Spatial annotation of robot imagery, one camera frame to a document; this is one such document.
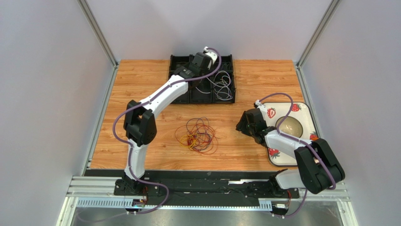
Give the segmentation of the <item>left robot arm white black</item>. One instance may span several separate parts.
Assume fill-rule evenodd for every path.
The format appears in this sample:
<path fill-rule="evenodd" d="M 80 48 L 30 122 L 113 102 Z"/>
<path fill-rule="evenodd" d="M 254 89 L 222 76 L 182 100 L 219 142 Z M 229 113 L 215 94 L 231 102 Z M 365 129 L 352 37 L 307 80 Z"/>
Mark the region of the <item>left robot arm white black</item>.
<path fill-rule="evenodd" d="M 128 158 L 120 187 L 124 186 L 134 194 L 142 191 L 144 184 L 139 179 L 145 173 L 147 148 L 157 134 L 157 117 L 175 99 L 215 73 L 215 63 L 221 64 L 220 54 L 213 48 L 205 48 L 192 61 L 174 70 L 173 75 L 157 91 L 139 102 L 132 100 L 128 103 L 123 114 Z"/>

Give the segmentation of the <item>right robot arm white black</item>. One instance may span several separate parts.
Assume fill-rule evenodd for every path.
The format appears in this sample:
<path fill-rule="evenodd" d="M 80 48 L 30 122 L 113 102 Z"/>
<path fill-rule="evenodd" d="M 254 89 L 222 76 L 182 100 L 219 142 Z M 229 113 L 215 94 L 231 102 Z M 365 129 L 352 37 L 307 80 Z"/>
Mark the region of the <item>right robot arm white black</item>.
<path fill-rule="evenodd" d="M 284 132 L 280 127 L 288 118 L 285 115 L 276 126 L 268 126 L 262 107 L 244 111 L 236 130 L 266 148 L 277 149 L 297 162 L 297 169 L 283 169 L 269 177 L 276 189 L 302 188 L 318 194 L 334 190 L 345 179 L 345 171 L 323 138 L 302 139 Z"/>

